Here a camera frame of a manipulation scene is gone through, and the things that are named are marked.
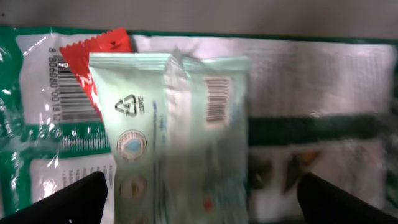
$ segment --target wet wipes package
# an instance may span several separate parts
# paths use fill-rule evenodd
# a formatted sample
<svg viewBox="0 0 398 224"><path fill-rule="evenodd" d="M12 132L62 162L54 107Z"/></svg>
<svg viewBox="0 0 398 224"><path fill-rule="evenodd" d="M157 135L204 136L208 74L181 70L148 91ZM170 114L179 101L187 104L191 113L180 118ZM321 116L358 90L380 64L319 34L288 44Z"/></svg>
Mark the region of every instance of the wet wipes package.
<svg viewBox="0 0 398 224"><path fill-rule="evenodd" d="M251 149L250 218L260 223L302 218L297 184L306 172L318 175L376 208L383 208L384 153L380 139Z"/></svg>
<svg viewBox="0 0 398 224"><path fill-rule="evenodd" d="M116 223L248 222L246 57L90 54Z"/></svg>

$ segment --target red wrapper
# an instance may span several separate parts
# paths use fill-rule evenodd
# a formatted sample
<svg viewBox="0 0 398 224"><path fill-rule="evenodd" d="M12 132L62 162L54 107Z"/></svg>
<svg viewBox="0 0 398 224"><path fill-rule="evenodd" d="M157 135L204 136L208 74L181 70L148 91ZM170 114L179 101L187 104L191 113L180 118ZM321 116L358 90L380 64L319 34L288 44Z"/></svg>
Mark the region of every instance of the red wrapper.
<svg viewBox="0 0 398 224"><path fill-rule="evenodd" d="M60 47L60 52L91 104L101 114L97 88L88 69L89 54L90 52L131 53L131 41L126 30L119 28L91 39L79 41L79 43Z"/></svg>

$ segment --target plastic bag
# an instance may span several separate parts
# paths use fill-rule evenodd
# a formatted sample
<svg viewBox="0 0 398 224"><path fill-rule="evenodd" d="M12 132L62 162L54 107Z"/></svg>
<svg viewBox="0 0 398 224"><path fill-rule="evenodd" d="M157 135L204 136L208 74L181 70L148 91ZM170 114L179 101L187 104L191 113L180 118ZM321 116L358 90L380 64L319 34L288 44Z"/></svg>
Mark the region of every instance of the plastic bag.
<svg viewBox="0 0 398 224"><path fill-rule="evenodd" d="M90 31L89 35L76 34L84 33L83 30L52 31L0 27L0 181L6 215L42 198L40 194L47 187L47 194L60 189L62 185L55 184L64 172L76 180L77 171L69 169L71 165L59 166L64 164L63 159L86 156L90 170L102 170L112 163L94 159L98 162L95 164L91 160L90 156L109 155L106 133L58 51L61 46L95 36L95 32ZM58 76L58 87L66 87L65 91L59 91L51 82L52 73ZM74 100L76 105L65 106L59 98ZM36 159L53 163L47 167L35 162ZM41 182L32 182L32 170L39 176L35 180ZM40 178L45 172L53 172L54 176ZM38 185L42 190L36 192Z"/></svg>
<svg viewBox="0 0 398 224"><path fill-rule="evenodd" d="M98 35L95 38L86 39L84 42L61 47L60 52L70 70L76 76L78 83L84 89L84 92L86 93L91 104L94 106L97 112L100 113L101 108L98 104L97 89L91 78L90 71L88 70L88 54L90 52L131 53L132 48L130 37L127 35L126 30L122 28L112 30L106 34ZM69 103L68 105L70 107L74 107L76 105L75 102L68 99L64 99L64 101L66 101L65 104Z"/></svg>
<svg viewBox="0 0 398 224"><path fill-rule="evenodd" d="M82 98L79 107L72 110L78 115L77 119L65 117L61 123L55 124L51 122L51 111L46 111L46 105L48 108L51 106L49 57L60 55L59 52L53 54L49 51L102 32L103 30L54 27L15 29L0 26L0 181L6 215L36 201L32 198L32 186L41 185L40 192L44 191L40 182L33 183L31 180L29 169L33 159L58 158L58 161L62 161L65 158L75 158L77 155L110 152L103 125L99 116L92 115L95 111L88 99ZM390 113L390 108L395 113L397 111L396 86L392 93L390 86L395 82L391 82L391 76L396 63L396 41L246 35L209 37L201 34L153 32L141 34L143 35L133 35L134 45L140 52L171 52L177 46L182 52L197 58L246 55L251 59L248 89L251 147L306 144L334 139L374 139L385 136L382 140L387 143L386 198L392 208L398 208L398 169L395 159L398 156L395 143L398 123L392 122L390 116L383 118ZM312 58L317 59L316 63L315 60L311 62L306 55L315 55L316 57ZM350 60L336 60L342 56ZM298 59L300 63L290 63ZM62 67L65 63L61 62L58 65ZM295 67L292 65L302 69L303 65L311 64L312 66L305 67L311 71L308 74L301 73L298 77L298 74L293 72ZM333 71L339 78L333 79ZM322 78L312 80L316 73ZM300 85L296 85L298 83L295 81L284 81L289 81L290 76L295 77L293 80L300 80ZM315 93L301 95L300 93L305 93L301 83L306 83L311 90L309 93ZM78 83L73 82L71 85L78 86ZM344 95L337 98L328 94L334 93L339 86L351 91L343 91ZM381 93L384 90L388 92L387 103L381 100L386 98L383 94L372 96L373 92ZM79 91L77 94L82 96L84 93ZM336 101L344 97L348 100ZM356 106L361 106L357 102L368 103L364 104L367 105L365 107L340 108L339 105L347 101ZM328 114L328 110L322 109L331 108L330 105L335 105L332 109L334 112L337 110L337 113ZM375 111L378 113L371 111L370 108L375 108L374 105L377 106L378 109ZM295 108L292 111L311 113L290 117L289 108ZM88 150L88 146L96 146L96 149ZM87 164L97 167L90 157L85 158ZM46 166L41 168L41 171L36 169L37 172L44 173L49 169ZM51 177L49 180L58 178L59 176Z"/></svg>
<svg viewBox="0 0 398 224"><path fill-rule="evenodd" d="M117 164L116 223L248 222L248 68L179 51L90 54Z"/></svg>

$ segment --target product packet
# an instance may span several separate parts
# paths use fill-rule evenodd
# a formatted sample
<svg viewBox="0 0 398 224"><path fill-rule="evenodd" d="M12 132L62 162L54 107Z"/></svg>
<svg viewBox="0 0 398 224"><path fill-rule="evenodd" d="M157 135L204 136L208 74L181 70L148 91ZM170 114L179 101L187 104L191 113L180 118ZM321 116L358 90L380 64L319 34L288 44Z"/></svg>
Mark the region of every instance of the product packet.
<svg viewBox="0 0 398 224"><path fill-rule="evenodd" d="M113 188L116 166L101 118L58 50L101 33L0 27L0 183L5 216L97 170ZM113 210L110 194L103 223L113 223Z"/></svg>
<svg viewBox="0 0 398 224"><path fill-rule="evenodd" d="M132 52L130 37L126 30L123 28L112 30L79 43L60 47L60 52L90 102L97 112L100 112L97 89L88 70L88 54L90 52Z"/></svg>
<svg viewBox="0 0 398 224"><path fill-rule="evenodd" d="M115 223L248 222L248 60L90 54L116 160Z"/></svg>

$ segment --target barcode number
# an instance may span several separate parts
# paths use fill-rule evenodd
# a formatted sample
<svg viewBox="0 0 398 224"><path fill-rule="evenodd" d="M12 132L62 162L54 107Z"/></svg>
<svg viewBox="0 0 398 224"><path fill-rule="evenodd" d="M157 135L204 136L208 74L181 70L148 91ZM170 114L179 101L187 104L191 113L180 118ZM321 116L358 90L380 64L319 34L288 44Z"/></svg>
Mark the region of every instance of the barcode number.
<svg viewBox="0 0 398 224"><path fill-rule="evenodd" d="M223 77L205 78L207 89L206 126L225 127L229 123L229 79Z"/></svg>
<svg viewBox="0 0 398 224"><path fill-rule="evenodd" d="M60 122L98 121L100 116L91 105L82 87L62 56L54 55L58 63Z"/></svg>

